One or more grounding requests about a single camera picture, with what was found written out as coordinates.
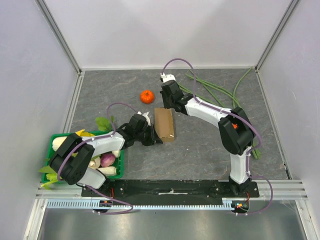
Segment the brown cardboard express box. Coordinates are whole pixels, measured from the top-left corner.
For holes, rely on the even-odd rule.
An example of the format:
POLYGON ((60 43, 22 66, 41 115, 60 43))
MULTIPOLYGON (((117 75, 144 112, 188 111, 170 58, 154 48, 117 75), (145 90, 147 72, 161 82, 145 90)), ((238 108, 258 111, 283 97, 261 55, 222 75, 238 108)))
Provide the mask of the brown cardboard express box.
POLYGON ((174 120, 171 109, 157 107, 154 109, 155 130, 164 143, 175 140, 174 120))

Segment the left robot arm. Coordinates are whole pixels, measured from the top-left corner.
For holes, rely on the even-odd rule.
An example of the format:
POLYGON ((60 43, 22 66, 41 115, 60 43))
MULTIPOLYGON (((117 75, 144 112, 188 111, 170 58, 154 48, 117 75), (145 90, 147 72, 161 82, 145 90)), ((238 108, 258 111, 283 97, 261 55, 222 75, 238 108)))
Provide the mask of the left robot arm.
POLYGON ((108 152, 125 150, 135 142, 143 146, 163 143, 146 114, 134 114, 128 123, 121 125, 114 133, 92 137, 71 133, 50 158, 49 166, 58 174, 58 180, 62 179, 68 185, 90 186, 95 194, 104 197, 109 193, 110 185, 101 171, 89 167, 91 159, 108 152))

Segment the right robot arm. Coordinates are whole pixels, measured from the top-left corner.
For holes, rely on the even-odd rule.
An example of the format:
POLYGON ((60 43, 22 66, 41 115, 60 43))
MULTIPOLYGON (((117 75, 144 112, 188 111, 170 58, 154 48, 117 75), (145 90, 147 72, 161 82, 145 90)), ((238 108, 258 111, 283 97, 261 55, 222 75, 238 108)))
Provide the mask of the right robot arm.
POLYGON ((222 145, 230 153, 229 192, 242 196, 251 183, 248 157, 256 136, 244 110, 218 107, 191 93, 184 94, 175 80, 164 80, 160 93, 164 108, 199 118, 219 129, 222 145))

